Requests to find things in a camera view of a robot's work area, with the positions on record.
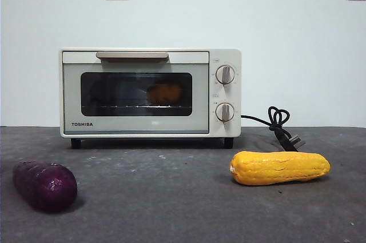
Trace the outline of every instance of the purple sweet potato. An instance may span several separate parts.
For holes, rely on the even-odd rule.
[[[33,207],[59,212],[76,199],[77,183],[73,173],[55,163],[20,162],[13,169],[13,182],[20,195]]]

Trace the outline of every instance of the power cord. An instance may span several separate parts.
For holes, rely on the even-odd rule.
[[[268,108],[268,117],[270,123],[249,115],[241,116],[241,118],[252,119],[269,126],[269,130],[274,132],[277,140],[287,152],[297,152],[297,149],[305,144],[305,142],[302,141],[297,134],[292,137],[288,131],[282,128],[283,124],[285,124],[290,119],[290,113],[287,110],[278,109],[274,106],[271,106]]]

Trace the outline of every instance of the oven knob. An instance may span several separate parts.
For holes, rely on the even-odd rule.
[[[216,79],[223,85],[227,85],[234,80],[234,69],[229,65],[221,66],[216,71]]]
[[[234,108],[228,103],[219,104],[216,108],[216,116],[222,122],[227,122],[234,117]]]

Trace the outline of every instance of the gray floor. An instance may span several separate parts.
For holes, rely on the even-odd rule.
[[[71,150],[58,128],[1,128],[1,242],[366,242],[366,129],[289,131],[330,161],[326,177],[235,183],[235,153],[281,150],[267,128],[243,128],[232,150],[220,140],[88,140]],[[42,213],[18,195],[11,171],[23,160],[74,173],[68,211]]]

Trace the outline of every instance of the oven foot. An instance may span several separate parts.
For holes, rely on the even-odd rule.
[[[72,149],[80,149],[81,140],[77,138],[71,138],[71,148]]]
[[[234,144],[234,138],[233,137],[225,137],[224,138],[224,148],[225,149],[232,149]]]

